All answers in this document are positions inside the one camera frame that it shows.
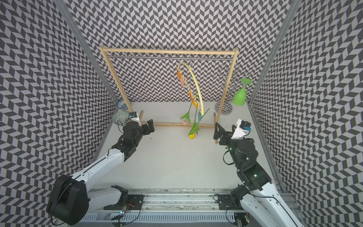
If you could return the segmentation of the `yellow tulip flower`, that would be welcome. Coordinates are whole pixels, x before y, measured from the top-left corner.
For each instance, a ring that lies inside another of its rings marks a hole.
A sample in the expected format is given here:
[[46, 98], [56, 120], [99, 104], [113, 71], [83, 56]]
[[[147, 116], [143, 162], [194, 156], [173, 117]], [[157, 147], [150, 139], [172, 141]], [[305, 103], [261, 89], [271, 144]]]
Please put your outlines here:
[[200, 110], [196, 110], [195, 112], [195, 118], [194, 118], [194, 122], [193, 122], [193, 126], [192, 129], [189, 132], [189, 138], [192, 140], [195, 138], [196, 135], [198, 135], [200, 128], [199, 128], [199, 123], [201, 122], [201, 120], [204, 118], [204, 114], [201, 113]]

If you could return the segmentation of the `pink tulip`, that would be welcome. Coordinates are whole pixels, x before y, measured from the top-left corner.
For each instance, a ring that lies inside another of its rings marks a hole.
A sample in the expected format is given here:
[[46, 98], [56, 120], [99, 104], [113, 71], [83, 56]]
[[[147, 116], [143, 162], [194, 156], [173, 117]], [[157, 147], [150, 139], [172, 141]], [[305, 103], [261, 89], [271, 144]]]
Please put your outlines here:
[[192, 104], [193, 104], [193, 103], [191, 103], [191, 104], [190, 104], [190, 107], [189, 107], [189, 110], [187, 111], [187, 113], [186, 113], [186, 114], [184, 114], [184, 115], [180, 118], [181, 120], [183, 120], [183, 121], [182, 121], [182, 124], [183, 124], [183, 125], [188, 125], [188, 124], [190, 124], [190, 123], [191, 123], [191, 120], [190, 120], [190, 110], [191, 110]]
[[190, 130], [189, 132], [189, 137], [195, 137], [197, 134], [198, 134], [198, 131], [199, 131], [199, 123], [197, 122], [198, 120], [198, 109], [196, 109], [196, 112], [195, 112], [195, 118], [194, 118], [194, 123], [193, 123], [193, 126], [192, 126], [192, 129]]

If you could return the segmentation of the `yellow clip hanger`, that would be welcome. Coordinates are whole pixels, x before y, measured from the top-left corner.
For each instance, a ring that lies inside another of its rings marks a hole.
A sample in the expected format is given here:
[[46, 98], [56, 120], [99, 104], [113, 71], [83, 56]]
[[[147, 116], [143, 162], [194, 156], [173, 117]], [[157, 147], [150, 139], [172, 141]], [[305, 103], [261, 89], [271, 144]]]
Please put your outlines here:
[[[187, 78], [187, 74], [186, 73], [183, 73], [183, 70], [182, 69], [186, 69], [186, 71], [191, 75], [192, 82], [194, 84], [190, 83], [190, 81]], [[181, 62], [177, 66], [177, 72], [180, 72], [181, 73], [181, 77], [184, 80], [184, 88], [186, 88], [187, 91], [191, 90], [193, 92], [193, 94], [195, 95], [195, 101], [198, 101], [199, 102], [199, 109], [198, 110], [200, 110], [202, 114], [205, 114], [206, 110], [205, 110], [205, 107], [204, 107], [202, 92], [201, 92], [201, 89], [200, 89], [200, 86], [199, 86], [197, 77], [195, 76], [195, 74], [194, 74], [191, 66], [189, 66], [185, 62]]]

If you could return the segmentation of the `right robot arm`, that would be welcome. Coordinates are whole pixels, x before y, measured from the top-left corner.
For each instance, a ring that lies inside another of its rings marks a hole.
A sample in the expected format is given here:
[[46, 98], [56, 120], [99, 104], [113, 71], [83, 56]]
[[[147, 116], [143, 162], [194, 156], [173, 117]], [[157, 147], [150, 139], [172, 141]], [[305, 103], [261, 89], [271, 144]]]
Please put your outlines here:
[[232, 131], [215, 123], [214, 140], [225, 146], [236, 167], [241, 185], [231, 191], [235, 208], [244, 209], [263, 227], [301, 227], [300, 219], [288, 207], [272, 178], [257, 162], [259, 155], [254, 140], [248, 138], [251, 124], [238, 120]]

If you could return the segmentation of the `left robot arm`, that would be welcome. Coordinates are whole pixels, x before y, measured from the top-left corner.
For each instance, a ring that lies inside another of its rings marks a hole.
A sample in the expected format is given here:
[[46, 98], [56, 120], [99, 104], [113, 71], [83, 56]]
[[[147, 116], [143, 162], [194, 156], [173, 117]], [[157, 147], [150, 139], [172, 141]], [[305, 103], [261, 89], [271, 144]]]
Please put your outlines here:
[[136, 121], [126, 123], [118, 142], [98, 161], [72, 175], [62, 175], [55, 181], [46, 212], [51, 218], [75, 225], [87, 213], [99, 208], [124, 208], [128, 202], [127, 189], [113, 185], [109, 189], [93, 191], [92, 187], [112, 169], [128, 160], [142, 137], [154, 131], [153, 120], [144, 125]]

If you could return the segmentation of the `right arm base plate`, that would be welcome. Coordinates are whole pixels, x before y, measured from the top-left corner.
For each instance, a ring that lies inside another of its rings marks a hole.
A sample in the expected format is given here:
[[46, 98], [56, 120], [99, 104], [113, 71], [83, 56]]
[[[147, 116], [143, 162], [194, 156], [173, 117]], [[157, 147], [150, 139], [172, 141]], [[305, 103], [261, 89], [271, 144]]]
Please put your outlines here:
[[240, 200], [230, 194], [217, 194], [214, 196], [214, 200], [217, 202], [221, 211], [244, 210], [244, 208], [241, 206]]

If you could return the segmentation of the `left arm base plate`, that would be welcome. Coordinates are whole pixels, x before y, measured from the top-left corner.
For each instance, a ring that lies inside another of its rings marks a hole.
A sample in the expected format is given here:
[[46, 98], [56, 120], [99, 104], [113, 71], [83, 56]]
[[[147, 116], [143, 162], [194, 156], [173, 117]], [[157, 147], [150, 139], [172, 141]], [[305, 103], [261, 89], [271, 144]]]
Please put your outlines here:
[[123, 208], [128, 208], [130, 205], [129, 210], [141, 210], [143, 202], [144, 202], [144, 195], [142, 194], [131, 194], [128, 195], [127, 199], [123, 198], [122, 202], [119, 202], [115, 205], [108, 205], [104, 207], [104, 210], [113, 210], [113, 211], [121, 211]]

